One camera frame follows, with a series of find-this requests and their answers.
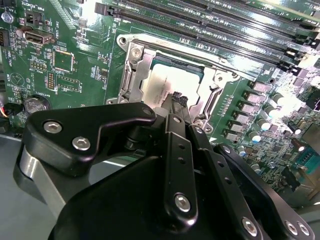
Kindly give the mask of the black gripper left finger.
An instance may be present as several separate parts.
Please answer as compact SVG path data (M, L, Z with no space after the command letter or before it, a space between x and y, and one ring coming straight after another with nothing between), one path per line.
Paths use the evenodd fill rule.
M174 225L191 226L198 217L188 98L169 94L151 108L142 102L44 110L26 122L16 170L17 185L43 201L58 217L87 189L91 167L108 159L146 151L164 163L160 211Z

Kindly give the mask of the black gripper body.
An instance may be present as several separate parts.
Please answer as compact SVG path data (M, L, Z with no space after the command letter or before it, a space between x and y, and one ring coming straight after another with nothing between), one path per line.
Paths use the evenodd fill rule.
M176 232L163 210L164 162L135 161L82 190L60 212L51 240L233 240L226 208L214 187L197 174L198 218Z

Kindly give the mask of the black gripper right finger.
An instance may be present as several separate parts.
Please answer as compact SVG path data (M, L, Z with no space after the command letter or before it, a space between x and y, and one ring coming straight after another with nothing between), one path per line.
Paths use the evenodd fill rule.
M231 240L313 240L315 234L300 217L228 145L212 147L204 131L191 121L187 97L181 113L206 179L224 204L225 230Z

